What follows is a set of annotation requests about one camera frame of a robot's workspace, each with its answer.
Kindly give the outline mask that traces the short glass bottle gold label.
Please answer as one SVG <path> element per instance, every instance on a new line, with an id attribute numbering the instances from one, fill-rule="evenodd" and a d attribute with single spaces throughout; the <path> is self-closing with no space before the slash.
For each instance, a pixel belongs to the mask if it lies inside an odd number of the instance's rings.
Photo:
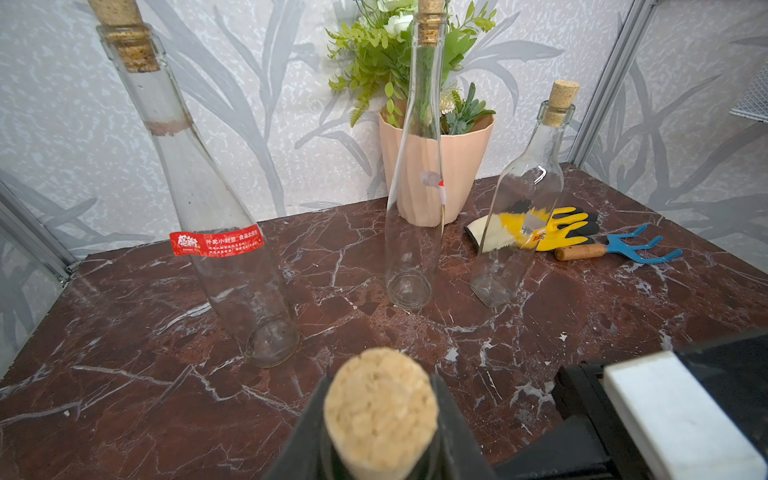
<path id="1" fill-rule="evenodd" d="M 438 404 L 426 371 L 388 348 L 363 351 L 336 372 L 323 420 L 355 479 L 405 479 L 438 427 Z"/>

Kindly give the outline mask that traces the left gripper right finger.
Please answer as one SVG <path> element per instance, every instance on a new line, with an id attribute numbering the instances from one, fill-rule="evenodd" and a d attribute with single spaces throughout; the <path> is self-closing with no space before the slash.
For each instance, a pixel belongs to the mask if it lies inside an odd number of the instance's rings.
<path id="1" fill-rule="evenodd" d="M 431 376 L 438 405 L 438 430 L 430 448 L 431 479 L 496 479 L 445 381 Z"/>

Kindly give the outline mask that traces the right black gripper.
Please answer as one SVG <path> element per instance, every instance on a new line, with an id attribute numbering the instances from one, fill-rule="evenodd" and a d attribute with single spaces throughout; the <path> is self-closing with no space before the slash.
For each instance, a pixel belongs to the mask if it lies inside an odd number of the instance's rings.
<path id="1" fill-rule="evenodd" d="M 606 361 L 562 366 L 552 397 L 563 422 L 493 466 L 499 479 L 628 479 L 630 439 L 603 388 Z"/>

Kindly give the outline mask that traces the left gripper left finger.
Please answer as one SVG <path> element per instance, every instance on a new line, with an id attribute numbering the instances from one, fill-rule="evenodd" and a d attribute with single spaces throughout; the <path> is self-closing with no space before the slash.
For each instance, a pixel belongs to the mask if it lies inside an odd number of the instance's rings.
<path id="1" fill-rule="evenodd" d="M 323 404 L 331 379 L 324 375 L 313 391 L 279 455 L 264 479 L 325 479 L 321 440 L 324 431 Z"/>

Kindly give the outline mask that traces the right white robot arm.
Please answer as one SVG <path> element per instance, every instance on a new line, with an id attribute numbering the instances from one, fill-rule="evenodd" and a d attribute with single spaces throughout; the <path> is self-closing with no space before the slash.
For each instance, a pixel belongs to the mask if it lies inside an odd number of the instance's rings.
<path id="1" fill-rule="evenodd" d="M 764 479 L 764 329 L 622 362 L 559 369 L 563 422 L 501 479 Z"/>

